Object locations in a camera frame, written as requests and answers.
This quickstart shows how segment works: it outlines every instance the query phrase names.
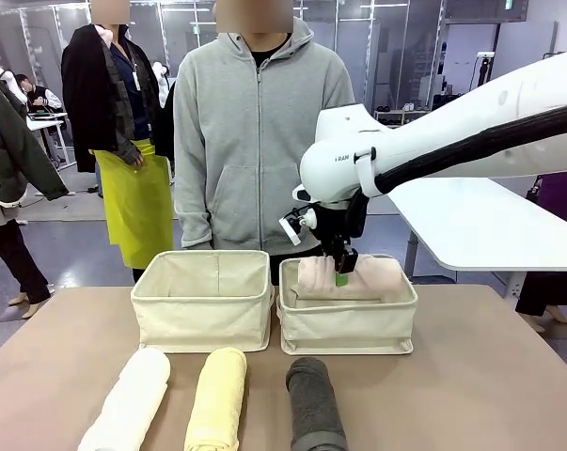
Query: storage bin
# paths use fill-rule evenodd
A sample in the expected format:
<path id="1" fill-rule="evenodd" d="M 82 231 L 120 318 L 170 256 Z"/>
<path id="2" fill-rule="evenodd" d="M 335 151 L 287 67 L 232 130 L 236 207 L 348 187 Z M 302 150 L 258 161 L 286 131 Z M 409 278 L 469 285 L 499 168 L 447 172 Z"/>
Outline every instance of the storage bin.
<path id="1" fill-rule="evenodd" d="M 269 256 L 258 251 L 158 255 L 131 293 L 141 347 L 265 350 L 274 293 L 270 275 Z"/>
<path id="2" fill-rule="evenodd" d="M 402 289 L 384 299 L 302 300 L 293 290 L 299 259 L 280 267 L 277 314 L 281 348 L 289 355 L 409 354 L 417 293 L 402 275 Z"/>

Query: pink rolled towel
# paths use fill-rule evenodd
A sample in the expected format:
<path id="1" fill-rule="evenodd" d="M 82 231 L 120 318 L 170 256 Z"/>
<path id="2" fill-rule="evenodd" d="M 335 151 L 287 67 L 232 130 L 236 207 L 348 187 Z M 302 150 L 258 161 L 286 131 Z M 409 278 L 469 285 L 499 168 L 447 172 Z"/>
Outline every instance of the pink rolled towel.
<path id="1" fill-rule="evenodd" d="M 297 294 L 300 299 L 380 299 L 398 294 L 403 285 L 402 268 L 394 258 L 359 256 L 348 283 L 337 287 L 333 258 L 308 257 L 300 260 Z"/>

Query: mannequin foot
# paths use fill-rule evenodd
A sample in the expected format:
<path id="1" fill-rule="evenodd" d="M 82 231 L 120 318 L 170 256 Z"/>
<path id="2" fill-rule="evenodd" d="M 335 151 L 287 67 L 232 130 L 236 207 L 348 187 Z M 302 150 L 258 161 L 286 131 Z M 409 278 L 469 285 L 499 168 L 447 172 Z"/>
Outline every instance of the mannequin foot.
<path id="1" fill-rule="evenodd" d="M 534 317 L 532 317 L 531 315 L 526 315 L 526 314 L 520 313 L 519 316 L 521 318 L 523 318 L 523 320 L 527 324 L 529 324 L 529 327 L 531 327 L 538 334 L 543 334 L 544 332 L 546 332 L 546 329 L 543 326 L 541 326 L 540 324 L 538 324 L 536 322 L 536 319 L 534 319 Z"/>
<path id="2" fill-rule="evenodd" d="M 28 301 L 28 295 L 26 293 L 20 293 L 17 298 L 13 298 L 9 301 L 8 305 L 12 307 L 13 305 L 20 305 L 24 301 Z"/>
<path id="3" fill-rule="evenodd" d="M 32 317 L 35 316 L 35 314 L 39 311 L 39 309 L 40 309 L 39 303 L 34 303 L 30 305 L 28 311 L 22 315 L 22 319 L 31 319 Z"/>
<path id="4" fill-rule="evenodd" d="M 567 324 L 567 317 L 556 305 L 547 305 L 546 311 L 550 314 L 551 317 L 553 317 L 556 322 Z"/>

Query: rolled towel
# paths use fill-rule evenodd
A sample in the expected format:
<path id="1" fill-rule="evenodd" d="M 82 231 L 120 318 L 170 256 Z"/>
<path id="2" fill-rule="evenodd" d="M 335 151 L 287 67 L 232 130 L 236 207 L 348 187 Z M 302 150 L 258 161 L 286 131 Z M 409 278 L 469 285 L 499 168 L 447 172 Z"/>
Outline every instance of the rolled towel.
<path id="1" fill-rule="evenodd" d="M 208 356 L 197 382 L 185 451 L 236 451 L 244 402 L 245 355 L 234 348 Z"/>
<path id="2" fill-rule="evenodd" d="M 403 272 L 394 258 L 359 256 L 354 272 L 344 287 L 336 286 L 332 257 L 307 257 L 298 267 L 298 298 L 308 299 L 384 299 L 402 291 Z"/>
<path id="3" fill-rule="evenodd" d="M 142 349 L 133 354 L 78 451 L 138 451 L 160 407 L 169 377 L 170 362 L 160 351 Z"/>
<path id="4" fill-rule="evenodd" d="M 291 451 L 347 451 L 346 434 L 325 364 L 311 357 L 296 360 L 286 383 L 293 427 Z"/>

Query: yellow skirt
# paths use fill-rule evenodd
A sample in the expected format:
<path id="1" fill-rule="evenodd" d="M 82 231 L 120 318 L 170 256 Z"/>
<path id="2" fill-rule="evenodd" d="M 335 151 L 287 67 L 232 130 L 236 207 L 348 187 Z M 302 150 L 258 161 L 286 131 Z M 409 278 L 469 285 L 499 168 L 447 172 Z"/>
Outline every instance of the yellow skirt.
<path id="1" fill-rule="evenodd" d="M 145 270 L 161 252 L 174 249 L 173 204 L 166 158 L 150 140 L 133 141 L 145 164 L 136 168 L 105 150 L 92 150 L 102 173 L 110 243 L 119 246 L 124 266 Z"/>

